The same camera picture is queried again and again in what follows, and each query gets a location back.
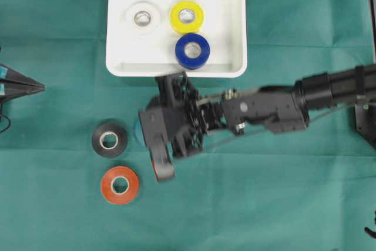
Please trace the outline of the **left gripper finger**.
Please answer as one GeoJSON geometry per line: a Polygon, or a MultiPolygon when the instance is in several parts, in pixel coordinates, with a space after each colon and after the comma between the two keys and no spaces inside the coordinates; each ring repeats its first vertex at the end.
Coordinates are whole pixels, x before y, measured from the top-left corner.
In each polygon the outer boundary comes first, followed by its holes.
{"type": "Polygon", "coordinates": [[[24,85],[18,83],[1,83],[1,101],[0,104],[7,103],[10,100],[20,98],[26,95],[36,94],[45,90],[45,87],[24,85]]]}
{"type": "Polygon", "coordinates": [[[6,66],[4,64],[1,64],[1,81],[18,83],[21,85],[36,86],[40,88],[45,87],[45,85],[15,71],[14,69],[11,69],[9,66],[6,66]]]}

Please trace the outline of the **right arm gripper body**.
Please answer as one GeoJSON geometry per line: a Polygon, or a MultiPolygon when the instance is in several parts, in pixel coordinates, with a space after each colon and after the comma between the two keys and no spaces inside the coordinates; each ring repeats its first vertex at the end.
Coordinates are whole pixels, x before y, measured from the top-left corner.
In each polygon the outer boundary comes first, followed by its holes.
{"type": "Polygon", "coordinates": [[[185,158],[203,150],[204,135],[226,129],[218,103],[199,94],[185,72],[155,78],[173,156],[185,158]]]}

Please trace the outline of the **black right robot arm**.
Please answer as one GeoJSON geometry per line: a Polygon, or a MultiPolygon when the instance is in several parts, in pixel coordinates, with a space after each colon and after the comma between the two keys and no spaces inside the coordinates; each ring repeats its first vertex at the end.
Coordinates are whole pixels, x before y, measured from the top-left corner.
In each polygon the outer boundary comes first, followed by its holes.
{"type": "Polygon", "coordinates": [[[273,133],[304,130],[309,111],[339,104],[359,105],[375,99],[375,65],[323,73],[292,86],[265,86],[253,91],[229,89],[201,96],[185,72],[156,78],[159,94],[139,115],[144,139],[154,160],[184,158],[203,149],[203,137],[217,130],[244,134],[246,124],[273,133]]]}

